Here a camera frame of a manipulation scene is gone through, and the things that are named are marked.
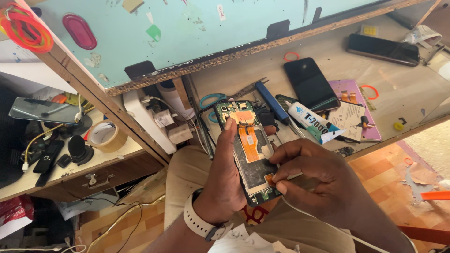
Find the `glue tube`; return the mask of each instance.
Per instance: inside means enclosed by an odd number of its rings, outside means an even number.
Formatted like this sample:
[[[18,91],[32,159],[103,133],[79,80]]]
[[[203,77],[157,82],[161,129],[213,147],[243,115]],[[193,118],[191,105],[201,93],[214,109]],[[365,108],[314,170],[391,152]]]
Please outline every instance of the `glue tube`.
[[[340,130],[328,120],[317,115],[299,102],[291,104],[286,101],[289,107],[288,113],[308,130],[320,144],[330,141],[346,131]]]

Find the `screwdriver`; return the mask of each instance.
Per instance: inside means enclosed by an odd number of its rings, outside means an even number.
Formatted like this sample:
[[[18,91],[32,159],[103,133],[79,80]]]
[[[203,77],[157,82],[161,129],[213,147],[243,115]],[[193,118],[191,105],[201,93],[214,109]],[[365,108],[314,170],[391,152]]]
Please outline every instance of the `screwdriver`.
[[[265,87],[264,83],[262,83],[261,81],[257,82],[255,84],[255,89],[259,92],[259,94],[261,94],[262,98],[270,106],[270,108],[272,108],[272,110],[274,111],[277,118],[281,121],[281,123],[283,123],[286,126],[289,126],[292,129],[292,131],[301,138],[305,137],[305,135],[300,131],[300,129],[293,123],[293,120],[289,117],[288,113],[281,107],[278,101],[272,96],[269,90]]]

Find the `fingernail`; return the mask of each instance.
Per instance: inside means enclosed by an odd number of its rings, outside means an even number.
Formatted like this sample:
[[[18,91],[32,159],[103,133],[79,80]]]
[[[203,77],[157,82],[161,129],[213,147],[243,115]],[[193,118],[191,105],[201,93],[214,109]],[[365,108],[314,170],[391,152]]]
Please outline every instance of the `fingernail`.
[[[281,192],[281,194],[286,195],[288,188],[284,185],[283,181],[277,183],[277,190]]]
[[[225,129],[225,130],[229,130],[229,129],[231,128],[231,123],[232,123],[231,118],[228,118],[228,119],[226,120],[224,129]]]

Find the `blue handle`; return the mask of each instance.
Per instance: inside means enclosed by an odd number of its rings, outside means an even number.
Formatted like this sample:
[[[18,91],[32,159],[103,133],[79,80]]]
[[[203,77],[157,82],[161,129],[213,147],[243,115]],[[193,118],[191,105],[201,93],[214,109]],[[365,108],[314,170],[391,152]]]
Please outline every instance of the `blue handle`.
[[[217,99],[214,100],[213,102],[207,104],[207,105],[203,105],[203,102],[204,102],[205,100],[207,100],[208,98],[217,98]],[[217,102],[217,101],[219,101],[219,100],[222,100],[222,99],[226,99],[226,95],[223,94],[223,93],[214,93],[214,94],[206,95],[206,96],[204,96],[202,99],[200,99],[200,108],[201,108],[201,109],[205,109],[206,107],[208,107],[208,106],[210,106],[210,105],[214,104],[215,102]]]
[[[281,107],[281,105],[278,103],[278,101],[272,96],[272,94],[269,92],[269,90],[264,86],[262,82],[257,82],[255,84],[256,90],[261,94],[262,98],[265,100],[265,102],[272,108],[275,115],[278,117],[278,119],[284,124],[289,125],[289,115],[286,113],[285,110]]]
[[[217,121],[216,118],[214,118],[216,116],[216,114],[214,112],[211,112],[210,114],[208,114],[208,119],[212,122],[212,123],[219,123]]]

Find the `packing tape roll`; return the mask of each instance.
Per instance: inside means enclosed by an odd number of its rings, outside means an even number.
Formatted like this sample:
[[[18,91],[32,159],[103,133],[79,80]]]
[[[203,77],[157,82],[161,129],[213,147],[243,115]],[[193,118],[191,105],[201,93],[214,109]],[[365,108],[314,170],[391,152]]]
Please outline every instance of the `packing tape roll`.
[[[104,153],[119,150],[126,142],[128,136],[120,131],[110,120],[103,120],[94,125],[89,131],[87,142]]]

